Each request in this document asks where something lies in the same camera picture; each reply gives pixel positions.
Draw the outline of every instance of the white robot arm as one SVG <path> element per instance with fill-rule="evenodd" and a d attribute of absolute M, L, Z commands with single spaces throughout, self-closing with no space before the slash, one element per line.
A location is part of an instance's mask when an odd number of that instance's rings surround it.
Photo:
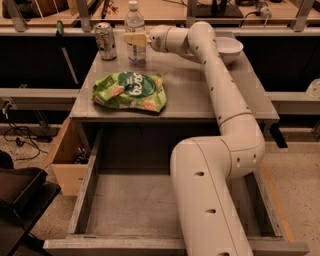
<path fill-rule="evenodd" d="M 221 133 L 186 139 L 171 156 L 188 255 L 253 255 L 226 180 L 258 167 L 264 156 L 264 137 L 219 56 L 215 31 L 206 22 L 197 22 L 190 29 L 157 26 L 149 38 L 155 51 L 201 63 Z"/>

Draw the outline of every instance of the drawer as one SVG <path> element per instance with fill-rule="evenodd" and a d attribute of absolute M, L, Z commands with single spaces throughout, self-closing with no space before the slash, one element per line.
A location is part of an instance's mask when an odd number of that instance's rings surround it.
<path fill-rule="evenodd" d="M 179 141 L 217 131 L 215 124 L 205 122 L 102 124 L 68 236 L 47 240 L 44 248 L 53 255 L 186 255 L 170 155 Z M 261 186 L 253 174 L 229 182 L 256 255 L 306 254 L 306 244 L 285 240 L 271 200 L 268 210 L 264 206 Z"/>

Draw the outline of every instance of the chip bag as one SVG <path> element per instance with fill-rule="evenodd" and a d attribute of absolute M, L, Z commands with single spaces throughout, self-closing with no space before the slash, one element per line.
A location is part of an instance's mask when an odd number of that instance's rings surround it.
<path fill-rule="evenodd" d="M 109 108 L 135 108 L 160 112 L 167 98 L 160 74 L 112 73 L 96 81 L 92 100 Z"/>

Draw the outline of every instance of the water bottle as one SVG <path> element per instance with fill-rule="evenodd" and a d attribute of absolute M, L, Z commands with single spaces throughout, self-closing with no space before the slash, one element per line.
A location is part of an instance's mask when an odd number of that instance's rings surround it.
<path fill-rule="evenodd" d="M 129 12 L 124 21 L 126 32 L 144 31 L 144 18 L 138 10 L 136 0 L 129 1 Z M 127 44 L 129 61 L 132 64 L 142 64 L 146 61 L 146 48 Z"/>

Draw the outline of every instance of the soda can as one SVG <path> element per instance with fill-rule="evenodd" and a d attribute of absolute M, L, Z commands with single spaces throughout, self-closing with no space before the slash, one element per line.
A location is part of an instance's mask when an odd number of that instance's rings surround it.
<path fill-rule="evenodd" d="M 116 43 L 113 30 L 108 22 L 101 22 L 95 26 L 95 37 L 100 56 L 103 60 L 112 60 L 117 57 Z"/>

